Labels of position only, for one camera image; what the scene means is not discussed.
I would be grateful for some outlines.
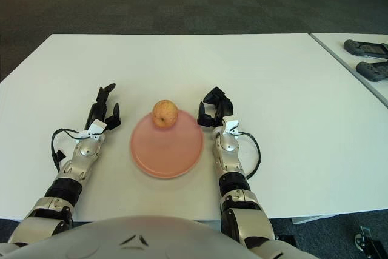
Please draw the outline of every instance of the apple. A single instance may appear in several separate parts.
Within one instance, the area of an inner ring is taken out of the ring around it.
[[[178,108],[172,101],[160,100],[152,109],[152,122],[161,129],[172,127],[178,119]]]

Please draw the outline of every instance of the table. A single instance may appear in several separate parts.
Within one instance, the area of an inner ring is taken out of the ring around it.
[[[308,34],[52,35],[0,83],[0,217],[20,219],[51,185],[54,130],[84,127],[98,88],[115,82],[106,134],[75,221],[123,215],[218,220],[211,129],[199,163],[159,180],[132,161],[130,134],[160,99],[197,115],[214,86],[262,151],[249,180],[270,218],[388,208],[388,110]],[[246,172],[254,145],[239,139]],[[74,141],[57,137],[69,157]]]
[[[344,49],[347,39],[360,42],[375,42],[381,44],[388,42],[388,35],[367,35],[358,33],[312,33],[316,39],[330,54],[333,55],[345,68],[347,68],[358,80],[361,81],[382,103],[388,107],[388,80],[371,82],[356,71],[358,63],[384,62],[384,59],[354,56]]]

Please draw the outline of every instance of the black cable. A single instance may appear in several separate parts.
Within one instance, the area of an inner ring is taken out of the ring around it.
[[[78,133],[76,130],[72,130],[72,129],[58,129],[58,130],[56,130],[53,133],[53,136],[51,138],[51,155],[53,157],[54,165],[56,167],[56,170],[58,170],[58,173],[61,170],[61,168],[59,166],[59,162],[61,162],[61,160],[63,158],[65,158],[65,155],[60,150],[58,152],[55,152],[55,150],[54,150],[54,139],[55,139],[55,136],[57,134],[61,133],[61,132],[65,132],[69,137],[71,137],[71,138],[73,138],[75,140],[84,140],[84,139],[89,138],[89,136],[85,136],[83,138],[77,138],[76,136],[72,136],[71,134],[69,134],[69,132]],[[100,135],[100,134],[101,133],[93,133],[90,136],[96,136],[96,135]]]
[[[255,168],[252,170],[252,172],[250,172],[248,175],[247,175],[247,179],[251,178],[252,176],[254,176],[254,174],[256,173],[257,169],[259,169],[259,166],[260,166],[260,163],[261,163],[261,152],[260,152],[260,147],[259,147],[259,144],[257,143],[255,137],[253,135],[251,135],[250,133],[245,133],[245,132],[240,132],[239,134],[237,135],[233,135],[233,136],[242,136],[242,135],[247,135],[249,138],[252,139],[252,141],[255,143],[255,146],[257,148],[257,152],[258,152],[258,155],[259,155],[259,159],[256,163],[256,166]]]

